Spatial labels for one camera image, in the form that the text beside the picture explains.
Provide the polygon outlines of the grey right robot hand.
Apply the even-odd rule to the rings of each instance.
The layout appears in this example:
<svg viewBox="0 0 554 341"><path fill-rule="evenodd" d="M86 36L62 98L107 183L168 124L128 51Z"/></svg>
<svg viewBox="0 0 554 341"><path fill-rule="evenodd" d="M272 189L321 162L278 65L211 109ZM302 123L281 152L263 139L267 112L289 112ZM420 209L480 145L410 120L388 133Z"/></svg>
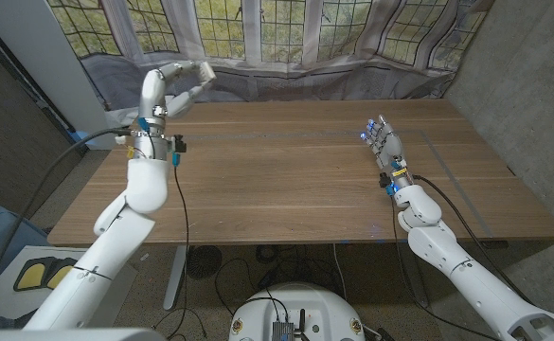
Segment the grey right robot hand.
<svg viewBox="0 0 554 341"><path fill-rule="evenodd" d="M396 191L413 184L407 168L402 141L382 115L370 118L366 131L360 134L376 157L380 169L380 187L393 195Z"/></svg>

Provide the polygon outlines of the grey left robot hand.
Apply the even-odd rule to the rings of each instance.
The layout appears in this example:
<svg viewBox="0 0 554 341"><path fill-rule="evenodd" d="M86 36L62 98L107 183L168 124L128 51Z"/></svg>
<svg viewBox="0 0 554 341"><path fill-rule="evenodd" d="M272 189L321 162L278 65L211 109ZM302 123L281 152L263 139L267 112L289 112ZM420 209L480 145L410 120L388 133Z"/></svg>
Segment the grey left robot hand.
<svg viewBox="0 0 554 341"><path fill-rule="evenodd" d="M200 84L166 101L167 87L189 73L196 73ZM164 131L166 118L183 117L215 80L216 75L208 62L175 62L155 68L147 73L143 81L138 117L149 124L152 132Z"/></svg>

